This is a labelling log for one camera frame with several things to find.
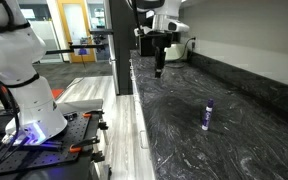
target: floor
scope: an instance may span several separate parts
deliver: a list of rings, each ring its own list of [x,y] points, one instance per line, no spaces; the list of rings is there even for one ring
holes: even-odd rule
[[[51,89],[65,89],[75,78],[112,75],[108,62],[85,63],[47,63],[34,64],[35,70],[44,76]]]
[[[57,102],[104,99],[104,120],[109,126],[109,145],[99,134],[99,149],[106,156],[102,164],[112,167],[113,180],[154,180],[149,150],[143,149],[133,96],[115,96],[112,76],[77,78]]]

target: small bottle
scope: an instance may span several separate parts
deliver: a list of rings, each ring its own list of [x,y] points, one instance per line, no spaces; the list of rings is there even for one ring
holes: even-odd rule
[[[214,106],[214,100],[213,99],[208,100],[206,112],[203,118],[203,125],[202,125],[202,129],[205,131],[208,130],[208,126],[210,124],[213,106]]]

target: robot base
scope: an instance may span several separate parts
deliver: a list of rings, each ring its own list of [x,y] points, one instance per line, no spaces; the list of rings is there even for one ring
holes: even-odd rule
[[[61,133],[51,139],[55,142],[62,142],[62,148],[57,151],[43,150],[42,147],[41,149],[36,149],[35,147],[34,150],[20,149],[0,165],[0,175],[76,161],[79,153],[70,153],[71,145],[81,142],[84,138],[90,138],[90,135],[91,137],[96,136],[99,123],[99,115],[93,115],[89,119],[84,118],[83,113],[102,109],[102,104],[103,100],[58,104],[64,115],[77,114],[77,117],[68,121],[66,133]]]

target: countertop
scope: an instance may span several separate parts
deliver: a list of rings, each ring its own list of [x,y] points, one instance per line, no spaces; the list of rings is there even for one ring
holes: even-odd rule
[[[153,57],[131,56],[157,179],[288,179],[288,117],[189,63],[156,79]]]

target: light wood floor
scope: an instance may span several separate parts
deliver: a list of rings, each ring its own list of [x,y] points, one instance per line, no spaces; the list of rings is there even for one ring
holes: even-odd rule
[[[113,180],[154,180],[153,167],[147,147],[146,134],[142,129],[143,118],[136,118],[133,96],[115,96],[112,76],[89,77],[70,87],[57,102],[103,99],[104,121],[107,122],[109,145],[99,134],[99,150],[105,153],[112,167]]]

